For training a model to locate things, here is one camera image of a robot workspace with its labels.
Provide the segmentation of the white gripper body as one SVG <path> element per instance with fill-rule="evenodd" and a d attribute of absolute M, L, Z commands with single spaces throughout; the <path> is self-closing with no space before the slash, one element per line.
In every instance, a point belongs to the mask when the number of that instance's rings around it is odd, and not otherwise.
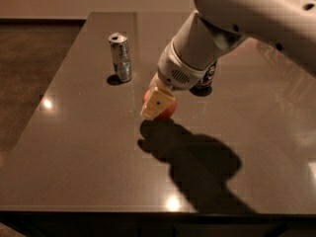
<path fill-rule="evenodd" d="M 197 59 L 195 64 L 187 62 L 188 56 L 181 57 L 175 48 L 172 39 L 162 52 L 157 63 L 159 78 L 164 82 L 165 88 L 172 90 L 191 89 L 206 73 L 211 64 L 211 55 L 202 56 L 199 51 L 194 51 L 192 56 Z"/>

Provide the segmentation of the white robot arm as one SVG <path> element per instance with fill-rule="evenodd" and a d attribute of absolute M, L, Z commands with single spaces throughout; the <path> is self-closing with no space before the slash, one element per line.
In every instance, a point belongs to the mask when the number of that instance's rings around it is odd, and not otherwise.
<path fill-rule="evenodd" d="M 310 74 L 316 71 L 316 0 L 194 0 L 196 9 L 162 52 L 141 115 L 157 119 L 174 92 L 209 88 L 219 57 L 260 40 Z"/>

